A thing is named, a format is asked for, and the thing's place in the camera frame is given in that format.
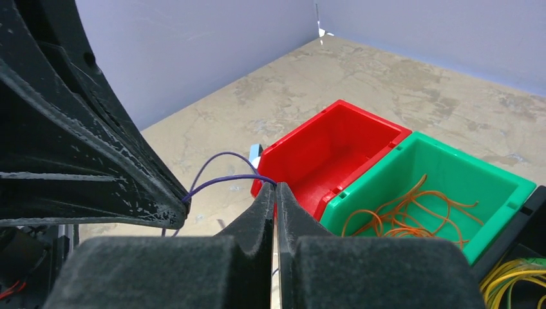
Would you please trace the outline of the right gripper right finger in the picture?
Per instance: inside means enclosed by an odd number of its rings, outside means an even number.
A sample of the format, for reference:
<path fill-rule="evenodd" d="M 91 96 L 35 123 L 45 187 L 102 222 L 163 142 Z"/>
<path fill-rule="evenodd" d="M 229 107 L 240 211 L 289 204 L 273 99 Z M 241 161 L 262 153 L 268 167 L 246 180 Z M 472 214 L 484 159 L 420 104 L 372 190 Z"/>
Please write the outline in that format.
<path fill-rule="evenodd" d="M 484 308 L 463 253 L 435 238 L 342 238 L 276 186 L 282 308 Z"/>

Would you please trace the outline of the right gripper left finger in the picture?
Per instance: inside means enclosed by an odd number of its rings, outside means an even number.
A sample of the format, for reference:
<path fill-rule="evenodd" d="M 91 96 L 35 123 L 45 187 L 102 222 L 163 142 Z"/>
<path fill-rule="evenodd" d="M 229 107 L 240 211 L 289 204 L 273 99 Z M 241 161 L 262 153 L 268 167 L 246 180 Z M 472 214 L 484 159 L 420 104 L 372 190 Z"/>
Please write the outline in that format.
<path fill-rule="evenodd" d="M 214 236 L 96 237 L 64 264 L 47 308 L 269 308 L 275 189 Z"/>

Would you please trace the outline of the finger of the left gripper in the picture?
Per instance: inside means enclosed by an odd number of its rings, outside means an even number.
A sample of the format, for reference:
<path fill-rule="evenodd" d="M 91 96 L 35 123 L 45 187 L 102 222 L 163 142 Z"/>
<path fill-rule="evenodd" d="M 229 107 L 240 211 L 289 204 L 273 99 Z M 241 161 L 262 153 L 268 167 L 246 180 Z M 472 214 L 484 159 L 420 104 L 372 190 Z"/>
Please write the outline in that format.
<path fill-rule="evenodd" d="M 74 1 L 1 2 L 1 224 L 179 229 L 180 184 L 114 94 Z"/>

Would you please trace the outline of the red plastic bin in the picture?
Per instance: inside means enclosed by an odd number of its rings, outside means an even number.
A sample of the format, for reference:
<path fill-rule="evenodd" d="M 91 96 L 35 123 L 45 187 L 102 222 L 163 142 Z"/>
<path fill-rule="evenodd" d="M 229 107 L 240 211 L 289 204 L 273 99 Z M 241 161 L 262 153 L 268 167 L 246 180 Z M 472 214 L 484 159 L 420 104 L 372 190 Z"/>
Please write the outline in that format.
<path fill-rule="evenodd" d="M 275 182 L 287 183 L 300 206 L 320 220 L 331 199 L 411 132 L 337 100 L 267 147 L 257 170 Z"/>

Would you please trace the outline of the green plastic bin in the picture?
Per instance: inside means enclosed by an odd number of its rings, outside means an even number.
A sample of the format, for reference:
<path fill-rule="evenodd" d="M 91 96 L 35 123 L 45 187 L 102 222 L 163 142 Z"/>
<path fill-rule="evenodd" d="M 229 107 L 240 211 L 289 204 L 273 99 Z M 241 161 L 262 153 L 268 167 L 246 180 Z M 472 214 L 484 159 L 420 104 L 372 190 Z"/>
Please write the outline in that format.
<path fill-rule="evenodd" d="M 321 223 L 342 237 L 446 239 L 475 263 L 535 187 L 413 133 L 341 191 Z"/>

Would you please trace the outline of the black plastic bin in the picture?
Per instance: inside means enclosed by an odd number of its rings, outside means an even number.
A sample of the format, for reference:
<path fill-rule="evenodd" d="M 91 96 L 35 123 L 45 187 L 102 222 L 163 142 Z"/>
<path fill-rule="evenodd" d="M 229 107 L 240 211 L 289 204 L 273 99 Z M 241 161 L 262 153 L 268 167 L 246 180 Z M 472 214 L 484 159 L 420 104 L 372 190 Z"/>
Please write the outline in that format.
<path fill-rule="evenodd" d="M 545 308 L 545 187 L 474 264 L 486 308 Z"/>

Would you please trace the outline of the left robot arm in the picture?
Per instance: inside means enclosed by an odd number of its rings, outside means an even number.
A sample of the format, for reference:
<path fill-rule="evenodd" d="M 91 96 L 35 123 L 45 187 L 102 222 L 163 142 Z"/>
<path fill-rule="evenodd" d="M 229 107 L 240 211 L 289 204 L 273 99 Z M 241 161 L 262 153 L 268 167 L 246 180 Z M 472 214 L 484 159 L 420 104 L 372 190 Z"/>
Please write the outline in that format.
<path fill-rule="evenodd" d="M 1 307 L 43 305 L 80 224 L 177 229 L 186 195 L 111 89 L 75 1 L 2 1 Z"/>

